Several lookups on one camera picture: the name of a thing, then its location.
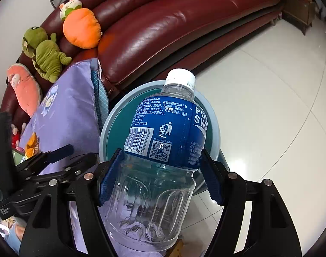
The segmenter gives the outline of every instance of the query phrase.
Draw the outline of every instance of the stuffed toy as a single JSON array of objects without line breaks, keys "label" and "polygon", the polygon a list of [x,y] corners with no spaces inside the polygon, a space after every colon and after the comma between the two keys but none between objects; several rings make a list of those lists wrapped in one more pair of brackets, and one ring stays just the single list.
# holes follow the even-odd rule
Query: stuffed toy
[{"label": "stuffed toy", "polygon": [[12,136],[11,136],[11,141],[12,141],[12,148],[13,149],[17,149],[19,151],[22,151],[25,153],[23,148],[19,147],[19,143],[20,143],[20,137],[21,135],[24,133],[26,128],[26,123],[22,124],[22,128],[21,128],[21,133],[19,132],[18,128],[14,125],[11,124],[11,129],[12,129]]},{"label": "stuffed toy", "polygon": [[25,147],[25,156],[26,158],[31,158],[32,156],[39,153],[39,138],[37,137],[36,133],[33,132],[29,141]]},{"label": "stuffed toy", "polygon": [[79,0],[69,0],[66,4],[60,4],[59,8],[66,39],[83,49],[97,47],[102,32],[93,12],[82,8],[82,2]]},{"label": "stuffed toy", "polygon": [[18,130],[18,128],[11,124],[11,129],[12,129],[12,148],[16,149],[17,147],[19,147],[19,143],[20,143],[20,132]]},{"label": "stuffed toy", "polygon": [[37,81],[27,67],[20,63],[11,65],[7,70],[7,76],[20,107],[32,117],[42,100],[42,91]]},{"label": "stuffed toy", "polygon": [[47,33],[43,28],[32,27],[26,31],[22,39],[22,50],[27,57],[32,58],[33,50],[36,49],[41,42],[47,39]]},{"label": "stuffed toy", "polygon": [[59,50],[57,35],[52,33],[50,40],[41,27],[28,29],[23,37],[24,53],[32,58],[33,65],[40,76],[52,83],[56,82],[62,72],[62,64],[69,65],[71,57]]}]

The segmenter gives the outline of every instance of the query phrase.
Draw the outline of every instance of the water bottle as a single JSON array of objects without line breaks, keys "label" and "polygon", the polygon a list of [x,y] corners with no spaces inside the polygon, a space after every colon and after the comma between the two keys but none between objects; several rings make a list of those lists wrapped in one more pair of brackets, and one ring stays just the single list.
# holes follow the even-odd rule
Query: water bottle
[{"label": "water bottle", "polygon": [[194,86],[191,72],[174,69],[162,92],[137,107],[104,221],[128,248],[163,251],[178,238],[207,131]]}]

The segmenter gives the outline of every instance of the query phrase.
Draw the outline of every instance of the wooden cabinet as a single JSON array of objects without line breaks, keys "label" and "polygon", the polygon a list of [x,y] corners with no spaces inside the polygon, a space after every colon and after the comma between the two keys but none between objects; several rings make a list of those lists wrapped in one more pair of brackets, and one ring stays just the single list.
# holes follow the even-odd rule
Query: wooden cabinet
[{"label": "wooden cabinet", "polygon": [[306,28],[312,26],[315,17],[315,2],[312,0],[285,0],[283,9],[284,18],[297,22],[301,27],[303,34],[306,34]]}]

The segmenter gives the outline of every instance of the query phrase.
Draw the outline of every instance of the qr code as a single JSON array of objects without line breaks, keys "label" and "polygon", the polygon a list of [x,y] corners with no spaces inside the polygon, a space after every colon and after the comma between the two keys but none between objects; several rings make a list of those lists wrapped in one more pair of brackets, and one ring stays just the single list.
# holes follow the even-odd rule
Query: qr code
[{"label": "qr code", "polygon": [[171,144],[162,143],[159,141],[153,141],[151,145],[149,158],[168,162],[170,149],[171,149]]}]

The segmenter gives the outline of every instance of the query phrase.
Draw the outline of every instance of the purple blanket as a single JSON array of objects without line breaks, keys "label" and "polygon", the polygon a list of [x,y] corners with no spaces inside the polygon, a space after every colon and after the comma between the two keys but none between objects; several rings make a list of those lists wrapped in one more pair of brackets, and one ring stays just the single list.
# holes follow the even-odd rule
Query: purple blanket
[{"label": "purple blanket", "polygon": [[92,60],[72,65],[51,87],[27,125],[20,140],[22,148],[33,132],[39,138],[42,152],[67,144],[74,147],[71,157],[48,165],[41,174],[61,171],[75,161],[72,159],[75,156],[98,153],[100,134],[91,81],[91,71],[95,68],[97,61]]}]

